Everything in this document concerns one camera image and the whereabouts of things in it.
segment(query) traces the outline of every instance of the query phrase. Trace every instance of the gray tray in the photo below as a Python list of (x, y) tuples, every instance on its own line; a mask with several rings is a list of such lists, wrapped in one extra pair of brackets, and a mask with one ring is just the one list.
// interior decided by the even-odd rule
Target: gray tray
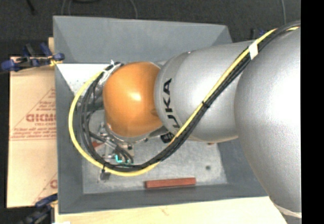
[[(68, 111), (76, 90), (110, 59), (162, 61), (182, 52), (231, 43), (226, 26), (58, 16), (54, 17), (54, 39), (55, 51), (66, 55), (64, 64), (56, 68), (60, 213), (266, 195), (238, 140), (214, 145), (187, 141), (144, 175), (111, 176), (103, 182), (98, 181), (100, 170), (82, 158), (68, 134)], [(97, 117), (100, 121), (103, 114), (98, 112)], [(153, 155), (162, 146), (153, 139), (136, 147), (135, 153), (149, 149)], [(191, 176), (197, 179), (194, 187), (145, 190), (143, 186), (146, 180)]]

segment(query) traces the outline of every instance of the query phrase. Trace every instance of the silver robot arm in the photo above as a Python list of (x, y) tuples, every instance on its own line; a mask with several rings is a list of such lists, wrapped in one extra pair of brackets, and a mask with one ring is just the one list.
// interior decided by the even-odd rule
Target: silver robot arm
[[(239, 138), (270, 199), (301, 218), (300, 28), (272, 40), (211, 104), (190, 135)], [(250, 42), (187, 52), (167, 61), (154, 89), (157, 113), (174, 135)]]

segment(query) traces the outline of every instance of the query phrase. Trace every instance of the yellow cable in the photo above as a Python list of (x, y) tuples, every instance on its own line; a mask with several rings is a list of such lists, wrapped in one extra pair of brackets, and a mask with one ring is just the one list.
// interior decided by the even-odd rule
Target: yellow cable
[[(267, 36), (269, 36), (271, 33), (273, 33), (276, 29), (273, 29), (263, 36), (261, 36), (259, 39), (256, 39), (255, 42), (259, 44), (262, 42)], [(238, 63), (249, 53), (249, 49), (246, 49), (243, 51), (235, 60), (234, 62), (227, 68), (227, 70), (223, 73), (223, 75), (219, 78), (219, 80), (216, 82), (216, 84), (213, 86), (213, 88), (209, 91), (209, 93), (205, 96), (202, 103), (198, 105), (196, 110), (193, 112), (193, 114), (188, 118), (188, 120), (183, 124), (183, 126), (179, 129), (177, 134), (173, 137), (169, 145), (178, 137), (180, 134), (188, 127), (188, 125), (191, 123), (195, 115), (198, 113), (198, 111), (204, 106), (204, 103), (209, 99), (209, 97), (215, 92), (215, 90), (224, 82), (225, 78), (230, 74), (230, 72), (238, 65)]]
[(289, 28), (287, 31), (293, 31), (293, 30), (298, 29), (299, 27), (300, 27), (300, 26), (295, 26), (295, 27)]
[[(269, 32), (267, 32), (266, 34), (264, 34), (262, 37), (260, 37), (259, 39), (257, 39), (255, 42), (257, 44), (259, 44), (261, 41), (263, 41), (267, 36), (269, 36), (273, 31), (275, 31), (276, 29), (273, 29)], [(193, 112), (193, 114), (188, 118), (188, 120), (183, 124), (183, 126), (179, 129), (179, 131), (177, 132), (177, 134), (172, 138), (172, 140), (169, 142), (168, 146), (171, 145), (174, 140), (180, 136), (180, 134), (188, 127), (188, 125), (192, 122), (193, 118), (195, 117), (195, 115), (198, 113), (198, 111), (204, 106), (204, 103), (209, 99), (209, 97), (215, 92), (215, 90), (222, 84), (222, 82), (226, 79), (226, 77), (230, 74), (230, 72), (240, 63), (240, 61), (249, 53), (249, 48), (247, 48), (245, 51), (243, 51), (235, 60), (234, 62), (229, 66), (229, 68), (223, 73), (223, 75), (219, 78), (219, 80), (216, 82), (216, 84), (213, 86), (213, 88), (210, 90), (210, 92), (206, 95), (206, 97), (204, 98), (203, 102), (200, 103), (198, 105), (198, 107), (196, 108), (196, 110)], [(144, 174), (150, 170), (152, 170), (154, 167), (156, 167), (159, 162), (154, 163), (150, 166), (147, 166), (146, 168), (143, 168), (141, 170), (136, 170), (136, 171), (132, 171), (132, 172), (120, 172), (120, 171), (116, 171), (116, 170), (112, 170), (109, 169), (108, 167), (103, 167), (103, 164), (99, 163), (98, 161), (96, 161), (94, 158), (92, 158), (88, 153), (86, 153), (83, 148), (80, 146), (80, 144), (78, 143), (78, 141), (76, 140), (76, 137), (74, 135), (74, 131), (73, 131), (73, 113), (76, 107), (76, 103), (79, 100), (80, 96), (82, 95), (82, 93), (87, 89), (87, 87), (101, 74), (101, 71), (96, 73), (94, 76), (92, 76), (81, 88), (80, 90), (76, 93), (71, 107), (70, 107), (70, 111), (69, 111), (69, 117), (68, 117), (68, 128), (69, 128), (69, 132), (70, 132), (70, 136), (71, 136), (71, 140), (74, 144), (74, 146), (76, 147), (76, 149), (79, 151), (79, 153), (85, 158), (87, 159), (90, 163), (94, 164), (95, 166), (99, 167), (99, 168), (104, 168), (105, 171), (112, 173), (112, 174), (116, 174), (116, 175), (120, 175), (120, 176), (136, 176), (136, 175), (140, 175), (140, 174)]]

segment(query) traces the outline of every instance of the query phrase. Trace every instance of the cardboard sheet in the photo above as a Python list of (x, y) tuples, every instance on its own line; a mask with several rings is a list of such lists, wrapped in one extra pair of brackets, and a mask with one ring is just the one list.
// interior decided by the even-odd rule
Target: cardboard sheet
[(11, 72), (7, 207), (57, 192), (54, 67)]
[(56, 205), (55, 223), (287, 224), (269, 197), (236, 198), (211, 202), (75, 214), (59, 214)]

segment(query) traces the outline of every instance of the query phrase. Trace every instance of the clamp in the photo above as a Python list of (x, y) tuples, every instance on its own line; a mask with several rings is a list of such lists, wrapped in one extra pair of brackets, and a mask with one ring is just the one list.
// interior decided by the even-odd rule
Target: clamp
[(3, 71), (19, 71), (26, 68), (40, 67), (45, 65), (53, 65), (63, 61), (65, 56), (63, 53), (52, 54), (49, 47), (42, 42), (40, 45), (41, 52), (36, 52), (28, 43), (23, 48), (23, 56), (13, 60), (6, 60), (1, 63)]
[(35, 207), (39, 210), (30, 214), (24, 220), (18, 222), (18, 224), (40, 224), (52, 212), (51, 203), (57, 201), (57, 199), (57, 194), (53, 194), (36, 202)]

